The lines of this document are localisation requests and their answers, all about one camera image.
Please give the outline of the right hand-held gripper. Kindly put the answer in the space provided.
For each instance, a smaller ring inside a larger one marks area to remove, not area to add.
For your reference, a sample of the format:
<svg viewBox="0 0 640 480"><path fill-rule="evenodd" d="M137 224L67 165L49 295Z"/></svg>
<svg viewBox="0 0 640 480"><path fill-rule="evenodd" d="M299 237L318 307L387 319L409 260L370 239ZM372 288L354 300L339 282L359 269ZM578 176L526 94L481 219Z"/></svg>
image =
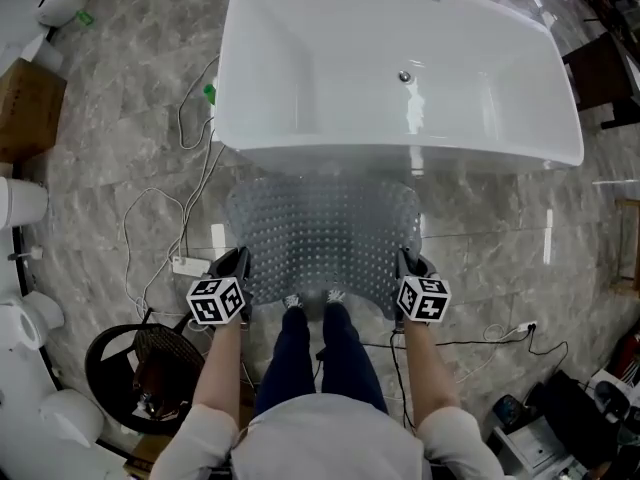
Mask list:
<svg viewBox="0 0 640 480"><path fill-rule="evenodd" d="M425 257L413 259L407 253L406 248L396 253L396 283L400 287L396 305L413 322L439 323L452 299L449 282L439 277L434 264Z"/></svg>

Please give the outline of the clear perforated bath mat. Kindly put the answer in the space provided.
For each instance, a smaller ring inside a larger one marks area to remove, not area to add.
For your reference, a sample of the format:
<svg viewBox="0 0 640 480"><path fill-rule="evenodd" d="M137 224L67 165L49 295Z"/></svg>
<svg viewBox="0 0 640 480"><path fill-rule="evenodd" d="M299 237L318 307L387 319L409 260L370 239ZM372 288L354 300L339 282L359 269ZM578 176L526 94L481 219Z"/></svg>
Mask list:
<svg viewBox="0 0 640 480"><path fill-rule="evenodd" d="M421 249L419 198L391 180L269 176L236 185L226 214L250 254L246 288L257 305L338 288L395 316L396 258Z"/></svg>

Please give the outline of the person's right forearm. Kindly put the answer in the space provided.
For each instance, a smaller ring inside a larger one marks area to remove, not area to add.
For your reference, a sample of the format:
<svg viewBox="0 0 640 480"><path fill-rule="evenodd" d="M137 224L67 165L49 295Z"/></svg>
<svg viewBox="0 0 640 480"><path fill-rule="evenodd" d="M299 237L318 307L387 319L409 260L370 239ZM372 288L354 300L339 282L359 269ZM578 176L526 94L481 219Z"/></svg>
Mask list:
<svg viewBox="0 0 640 480"><path fill-rule="evenodd" d="M414 424L446 407L459 407L454 377L437 350L426 323L404 323L405 347Z"/></svg>

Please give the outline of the white power strip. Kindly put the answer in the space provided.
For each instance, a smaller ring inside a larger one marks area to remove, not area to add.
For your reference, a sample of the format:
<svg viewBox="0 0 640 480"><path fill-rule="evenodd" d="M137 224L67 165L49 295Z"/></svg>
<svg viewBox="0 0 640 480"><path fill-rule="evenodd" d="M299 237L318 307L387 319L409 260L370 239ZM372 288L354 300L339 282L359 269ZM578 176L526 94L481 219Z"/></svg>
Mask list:
<svg viewBox="0 0 640 480"><path fill-rule="evenodd" d="M186 256L173 256L171 266L174 274L201 278L208 273L211 261Z"/></svg>

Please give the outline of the brown woven bag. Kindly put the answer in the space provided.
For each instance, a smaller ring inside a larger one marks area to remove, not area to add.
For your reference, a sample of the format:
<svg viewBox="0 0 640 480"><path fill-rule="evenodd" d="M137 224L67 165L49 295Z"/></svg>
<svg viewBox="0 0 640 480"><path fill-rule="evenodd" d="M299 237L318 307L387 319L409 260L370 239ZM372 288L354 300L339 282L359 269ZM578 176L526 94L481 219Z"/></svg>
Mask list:
<svg viewBox="0 0 640 480"><path fill-rule="evenodd" d="M204 357L182 334L165 326L138 331L133 345L137 412L156 421L177 417L192 401Z"/></svg>

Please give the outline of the person's right leg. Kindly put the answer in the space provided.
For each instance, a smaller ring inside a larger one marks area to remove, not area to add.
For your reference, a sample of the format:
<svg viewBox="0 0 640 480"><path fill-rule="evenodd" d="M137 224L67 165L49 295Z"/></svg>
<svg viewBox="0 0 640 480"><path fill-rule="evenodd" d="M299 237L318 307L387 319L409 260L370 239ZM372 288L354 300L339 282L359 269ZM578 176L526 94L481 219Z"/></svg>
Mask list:
<svg viewBox="0 0 640 480"><path fill-rule="evenodd" d="M377 374L342 303L327 304L323 339L322 392L361 401L387 414Z"/></svg>

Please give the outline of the black round chair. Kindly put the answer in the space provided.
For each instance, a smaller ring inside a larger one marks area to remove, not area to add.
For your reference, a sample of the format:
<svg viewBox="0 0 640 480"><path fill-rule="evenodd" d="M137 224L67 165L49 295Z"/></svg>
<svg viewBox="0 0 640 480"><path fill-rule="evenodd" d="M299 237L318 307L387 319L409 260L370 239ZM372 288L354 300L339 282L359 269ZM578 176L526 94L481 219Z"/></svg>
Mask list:
<svg viewBox="0 0 640 480"><path fill-rule="evenodd" d="M185 315L178 324L168 328L183 335L188 321L189 317ZM134 337L140 330L157 326L165 325L144 321L140 324L118 325L103 331L87 350L85 373L96 401L114 420L135 432L169 436L175 434L181 426L192 401L175 418L150 420L137 412L132 388L134 371L138 365Z"/></svg>

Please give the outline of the black handheld device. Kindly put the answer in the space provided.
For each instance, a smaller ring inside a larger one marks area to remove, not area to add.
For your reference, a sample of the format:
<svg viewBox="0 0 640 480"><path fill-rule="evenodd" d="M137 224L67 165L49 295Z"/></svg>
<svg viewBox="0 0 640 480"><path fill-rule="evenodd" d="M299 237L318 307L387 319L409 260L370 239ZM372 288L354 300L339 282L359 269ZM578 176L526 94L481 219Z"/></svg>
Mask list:
<svg viewBox="0 0 640 480"><path fill-rule="evenodd" d="M524 411L522 403L511 394L506 394L496 401L492 412L502 427L511 427L518 422Z"/></svg>

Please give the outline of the dark garment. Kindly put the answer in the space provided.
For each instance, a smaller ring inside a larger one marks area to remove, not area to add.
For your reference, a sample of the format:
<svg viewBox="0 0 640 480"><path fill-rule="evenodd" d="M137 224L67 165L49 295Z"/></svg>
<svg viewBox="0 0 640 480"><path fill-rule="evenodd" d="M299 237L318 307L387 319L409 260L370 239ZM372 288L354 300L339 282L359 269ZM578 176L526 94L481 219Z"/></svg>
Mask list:
<svg viewBox="0 0 640 480"><path fill-rule="evenodd" d="M570 453L575 456L617 453L617 428L564 371L559 370L548 380L541 407L550 427Z"/></svg>

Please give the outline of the white bathtub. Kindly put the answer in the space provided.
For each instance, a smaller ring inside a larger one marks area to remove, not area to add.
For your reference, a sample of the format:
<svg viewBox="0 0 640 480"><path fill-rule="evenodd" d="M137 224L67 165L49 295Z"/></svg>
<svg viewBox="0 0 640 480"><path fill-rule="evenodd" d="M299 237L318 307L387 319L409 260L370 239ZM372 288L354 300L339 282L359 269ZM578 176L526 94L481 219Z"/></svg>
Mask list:
<svg viewBox="0 0 640 480"><path fill-rule="evenodd" d="M492 0L229 0L214 125L230 149L290 173L584 158L550 31Z"/></svg>

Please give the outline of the wooden stool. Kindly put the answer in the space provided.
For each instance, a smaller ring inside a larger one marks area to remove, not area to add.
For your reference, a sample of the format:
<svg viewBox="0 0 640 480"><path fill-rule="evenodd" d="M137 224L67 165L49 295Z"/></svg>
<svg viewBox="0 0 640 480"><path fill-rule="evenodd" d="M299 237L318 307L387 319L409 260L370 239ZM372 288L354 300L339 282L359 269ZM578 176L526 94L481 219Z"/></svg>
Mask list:
<svg viewBox="0 0 640 480"><path fill-rule="evenodd" d="M616 264L616 273L611 288L621 294L635 296L640 299L640 199L622 198L615 201L616 209L621 215L619 225L618 257ZM636 219L636 242L634 246L634 266L631 276L625 275L623 270L623 259L625 256L625 240L624 240L624 212L631 210L635 213Z"/></svg>

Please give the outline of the white box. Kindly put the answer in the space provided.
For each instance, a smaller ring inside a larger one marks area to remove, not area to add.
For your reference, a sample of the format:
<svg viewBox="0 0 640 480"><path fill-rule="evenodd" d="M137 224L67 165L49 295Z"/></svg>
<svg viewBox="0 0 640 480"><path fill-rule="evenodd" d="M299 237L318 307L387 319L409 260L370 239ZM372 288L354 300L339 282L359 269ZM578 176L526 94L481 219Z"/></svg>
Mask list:
<svg viewBox="0 0 640 480"><path fill-rule="evenodd" d="M495 427L490 442L505 475L515 480L552 480L568 457L545 417L510 433Z"/></svg>

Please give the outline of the white toilet closed lid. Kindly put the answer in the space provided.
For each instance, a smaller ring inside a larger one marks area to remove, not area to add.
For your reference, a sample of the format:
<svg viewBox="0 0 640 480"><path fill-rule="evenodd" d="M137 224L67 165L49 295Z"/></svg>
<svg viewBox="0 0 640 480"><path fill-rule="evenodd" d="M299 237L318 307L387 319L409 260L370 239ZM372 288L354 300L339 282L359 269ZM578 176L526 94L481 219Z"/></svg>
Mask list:
<svg viewBox="0 0 640 480"><path fill-rule="evenodd" d="M105 418L91 400L73 389L48 395L40 404L44 427L56 437L91 448L100 438Z"/></svg>

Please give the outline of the brown cardboard box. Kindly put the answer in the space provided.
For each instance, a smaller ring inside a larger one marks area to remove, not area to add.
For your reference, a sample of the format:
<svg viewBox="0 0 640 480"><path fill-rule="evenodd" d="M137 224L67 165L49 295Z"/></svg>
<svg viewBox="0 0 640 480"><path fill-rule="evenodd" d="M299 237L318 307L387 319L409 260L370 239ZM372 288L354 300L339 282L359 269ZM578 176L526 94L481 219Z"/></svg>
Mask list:
<svg viewBox="0 0 640 480"><path fill-rule="evenodd" d="M0 77L0 162L21 163L55 145L66 85L22 58Z"/></svg>

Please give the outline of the dark wooden cabinet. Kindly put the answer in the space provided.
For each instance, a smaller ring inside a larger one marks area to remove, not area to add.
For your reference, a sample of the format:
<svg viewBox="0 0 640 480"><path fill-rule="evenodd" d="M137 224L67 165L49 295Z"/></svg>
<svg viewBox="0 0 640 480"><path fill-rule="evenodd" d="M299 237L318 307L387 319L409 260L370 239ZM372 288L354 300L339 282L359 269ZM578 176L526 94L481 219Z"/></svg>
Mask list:
<svg viewBox="0 0 640 480"><path fill-rule="evenodd" d="M640 57L613 34L603 33L562 60L579 112L611 104L613 118L600 124L603 130L640 124Z"/></svg>

